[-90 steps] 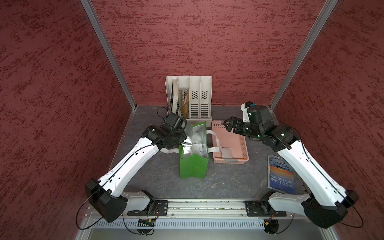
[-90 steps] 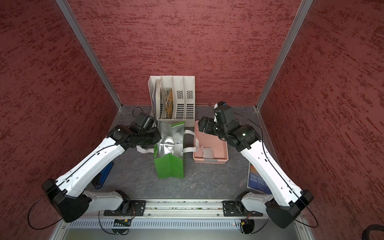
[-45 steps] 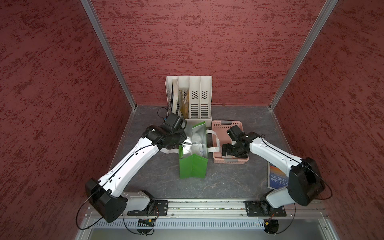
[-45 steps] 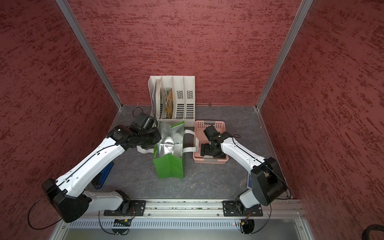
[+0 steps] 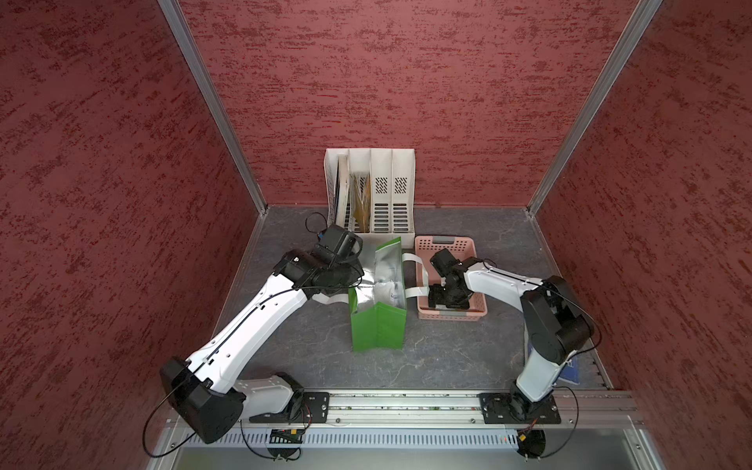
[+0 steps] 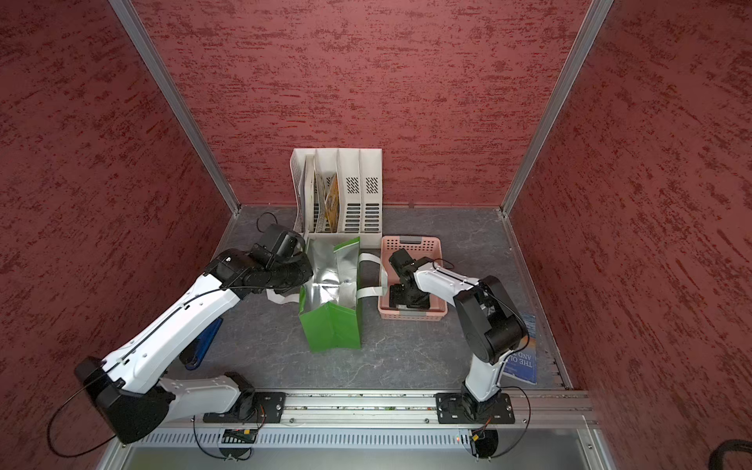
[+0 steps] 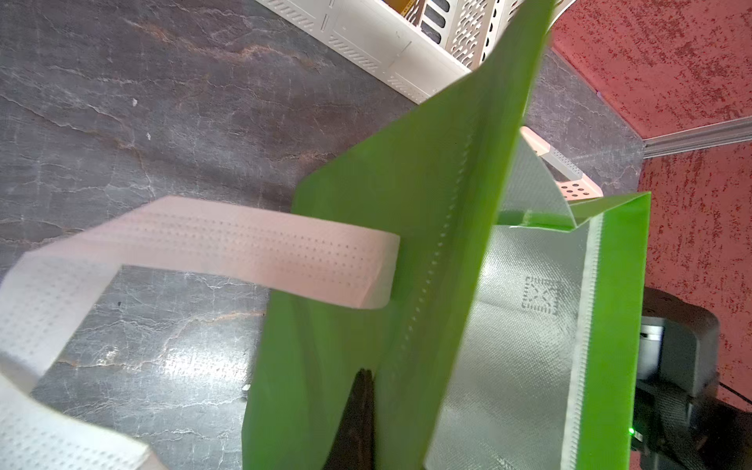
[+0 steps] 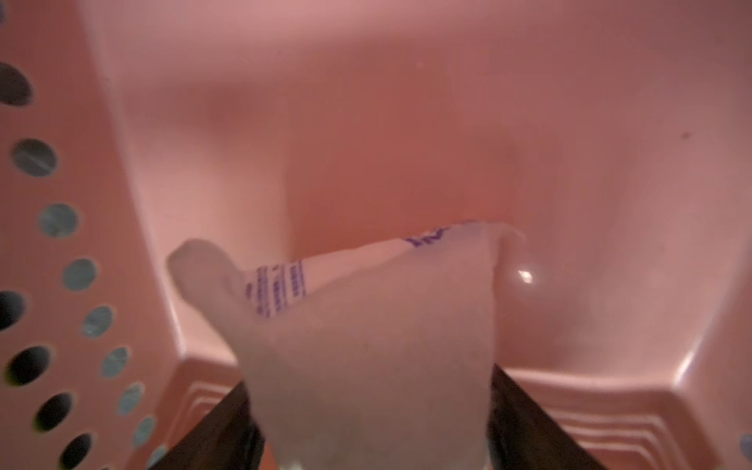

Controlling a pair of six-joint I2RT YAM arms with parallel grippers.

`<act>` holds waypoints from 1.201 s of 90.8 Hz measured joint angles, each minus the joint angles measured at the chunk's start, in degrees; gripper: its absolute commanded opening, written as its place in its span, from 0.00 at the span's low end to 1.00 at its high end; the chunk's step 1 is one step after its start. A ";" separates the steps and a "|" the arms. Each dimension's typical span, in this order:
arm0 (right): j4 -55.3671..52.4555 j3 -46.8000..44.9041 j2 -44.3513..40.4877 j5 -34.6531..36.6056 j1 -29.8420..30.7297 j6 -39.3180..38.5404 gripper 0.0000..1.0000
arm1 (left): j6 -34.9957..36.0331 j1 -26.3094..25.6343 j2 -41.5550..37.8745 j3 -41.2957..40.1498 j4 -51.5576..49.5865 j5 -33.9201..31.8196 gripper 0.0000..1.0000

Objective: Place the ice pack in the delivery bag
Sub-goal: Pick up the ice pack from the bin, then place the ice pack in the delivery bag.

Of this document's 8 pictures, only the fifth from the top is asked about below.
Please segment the pink perforated plastic basket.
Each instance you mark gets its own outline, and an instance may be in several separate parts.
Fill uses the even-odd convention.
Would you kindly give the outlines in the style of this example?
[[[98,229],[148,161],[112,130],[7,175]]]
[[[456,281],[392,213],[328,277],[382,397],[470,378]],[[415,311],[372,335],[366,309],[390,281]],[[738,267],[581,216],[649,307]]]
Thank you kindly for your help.
[[[414,240],[416,283],[428,294],[417,298],[422,320],[478,321],[488,313],[483,294],[472,294],[460,277],[477,260],[474,241],[460,236],[417,236]]]

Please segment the green insulated delivery bag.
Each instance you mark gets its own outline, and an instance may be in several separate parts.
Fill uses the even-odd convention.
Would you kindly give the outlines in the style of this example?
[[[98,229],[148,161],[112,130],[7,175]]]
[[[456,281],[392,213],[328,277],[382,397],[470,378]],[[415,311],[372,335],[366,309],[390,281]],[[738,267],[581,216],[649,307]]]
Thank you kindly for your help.
[[[358,259],[364,275],[360,284],[346,294],[316,294],[321,304],[346,303],[349,307],[352,350],[356,353],[372,349],[403,348],[407,324],[407,300],[426,297],[427,287],[405,286],[405,262],[417,264],[418,279],[428,281],[423,261],[403,251],[401,237],[390,234],[364,234],[364,248]]]

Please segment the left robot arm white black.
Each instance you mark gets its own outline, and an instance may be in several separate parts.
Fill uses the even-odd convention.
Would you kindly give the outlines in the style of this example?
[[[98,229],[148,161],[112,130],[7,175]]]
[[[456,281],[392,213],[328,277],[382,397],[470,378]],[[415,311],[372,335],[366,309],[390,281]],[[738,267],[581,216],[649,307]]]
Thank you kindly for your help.
[[[278,373],[240,387],[237,381],[274,331],[309,300],[324,303],[362,279],[362,239],[339,225],[311,250],[293,249],[274,266],[260,292],[219,334],[186,360],[171,358],[160,376],[170,406],[206,444],[243,419],[303,420],[304,388]]]

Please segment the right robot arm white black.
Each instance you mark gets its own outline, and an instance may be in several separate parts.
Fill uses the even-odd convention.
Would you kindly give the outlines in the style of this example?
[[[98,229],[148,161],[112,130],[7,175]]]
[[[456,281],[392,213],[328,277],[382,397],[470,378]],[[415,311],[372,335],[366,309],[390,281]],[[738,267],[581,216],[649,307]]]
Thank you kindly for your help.
[[[494,268],[479,258],[458,260],[444,249],[430,258],[441,282],[429,288],[429,306],[465,309],[485,295],[521,311],[532,347],[510,388],[510,413],[531,420],[553,391],[566,363],[584,349],[595,325],[561,277],[530,278]]]

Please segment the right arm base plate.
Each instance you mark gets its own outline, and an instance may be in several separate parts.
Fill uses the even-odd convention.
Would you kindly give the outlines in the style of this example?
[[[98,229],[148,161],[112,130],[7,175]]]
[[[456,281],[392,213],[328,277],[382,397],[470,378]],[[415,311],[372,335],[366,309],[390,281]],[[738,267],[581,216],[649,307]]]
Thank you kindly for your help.
[[[478,395],[486,424],[558,425],[561,417],[552,394],[541,401],[529,401],[521,393],[481,393]]]

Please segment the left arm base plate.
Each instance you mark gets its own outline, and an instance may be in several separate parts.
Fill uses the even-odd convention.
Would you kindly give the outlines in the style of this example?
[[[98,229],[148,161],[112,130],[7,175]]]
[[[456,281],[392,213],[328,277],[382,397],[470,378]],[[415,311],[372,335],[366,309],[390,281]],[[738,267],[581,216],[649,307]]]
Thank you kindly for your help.
[[[295,393],[285,409],[247,418],[250,423],[322,424],[327,421],[330,394],[326,392]]]

